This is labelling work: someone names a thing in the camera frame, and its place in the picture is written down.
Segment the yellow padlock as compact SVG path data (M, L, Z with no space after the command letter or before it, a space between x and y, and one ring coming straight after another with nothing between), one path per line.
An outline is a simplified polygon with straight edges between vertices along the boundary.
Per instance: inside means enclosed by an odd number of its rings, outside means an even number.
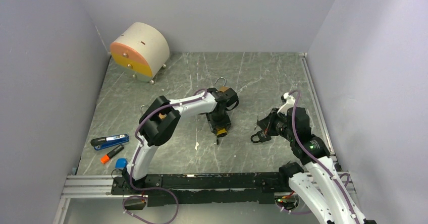
M222 138L225 137L228 134L228 131L226 128L221 128L216 130L216 137Z

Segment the large brass padlock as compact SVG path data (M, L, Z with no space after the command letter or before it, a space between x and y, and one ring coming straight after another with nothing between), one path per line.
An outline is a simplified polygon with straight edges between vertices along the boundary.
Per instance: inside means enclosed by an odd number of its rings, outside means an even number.
M213 85L216 91L219 92L226 92L229 89L229 87L227 86L227 79L224 77L218 77Z

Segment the small brass padlock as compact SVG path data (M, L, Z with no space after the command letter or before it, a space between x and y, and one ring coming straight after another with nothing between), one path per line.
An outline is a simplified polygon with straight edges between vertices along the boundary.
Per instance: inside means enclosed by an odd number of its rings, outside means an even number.
M142 116L140 117L140 120L144 120L145 118L151 118L152 116L161 113L165 109L164 106L160 107L151 107L146 104L143 104L140 106L140 112L142 113Z

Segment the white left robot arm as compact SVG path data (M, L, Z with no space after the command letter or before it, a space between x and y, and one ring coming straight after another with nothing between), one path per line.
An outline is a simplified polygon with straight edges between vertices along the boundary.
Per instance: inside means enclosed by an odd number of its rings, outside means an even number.
M157 151L172 137L180 120L205 115L215 140L225 137L231 128L228 112L239 104L238 94L230 87L199 89L193 96L167 99L159 96L139 120L135 138L139 141L133 157L122 171L125 188L132 194L145 188L149 165Z

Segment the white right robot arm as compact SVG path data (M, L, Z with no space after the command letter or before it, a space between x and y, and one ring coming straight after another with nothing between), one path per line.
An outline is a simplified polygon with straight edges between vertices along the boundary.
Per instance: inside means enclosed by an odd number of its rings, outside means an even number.
M279 168L278 186L296 193L319 223L376 223L368 219L346 190L324 141L312 133L310 117L302 107L280 113L277 108L257 121L260 142L281 136L290 143L300 163Z

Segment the black padlock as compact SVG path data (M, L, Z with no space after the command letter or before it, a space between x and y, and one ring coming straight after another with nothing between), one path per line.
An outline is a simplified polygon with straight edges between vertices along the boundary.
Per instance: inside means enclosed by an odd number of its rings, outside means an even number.
M250 137L250 141L253 144L268 142L271 139L272 137L269 134L265 133L265 131L263 130L258 131Z

